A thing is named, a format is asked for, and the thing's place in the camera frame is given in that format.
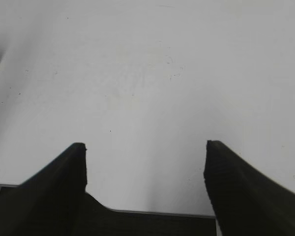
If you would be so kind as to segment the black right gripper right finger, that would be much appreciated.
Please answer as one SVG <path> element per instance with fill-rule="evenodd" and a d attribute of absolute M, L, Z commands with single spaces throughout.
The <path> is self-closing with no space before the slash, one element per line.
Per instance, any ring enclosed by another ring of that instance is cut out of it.
<path fill-rule="evenodd" d="M 206 144 L 206 191 L 224 236 L 295 236 L 295 193 L 221 141 Z"/>

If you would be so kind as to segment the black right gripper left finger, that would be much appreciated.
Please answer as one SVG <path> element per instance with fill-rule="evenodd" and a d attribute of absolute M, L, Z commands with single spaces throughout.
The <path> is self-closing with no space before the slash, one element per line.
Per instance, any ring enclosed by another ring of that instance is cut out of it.
<path fill-rule="evenodd" d="M 86 146 L 73 143 L 0 195 L 0 236 L 70 236 L 87 184 Z"/>

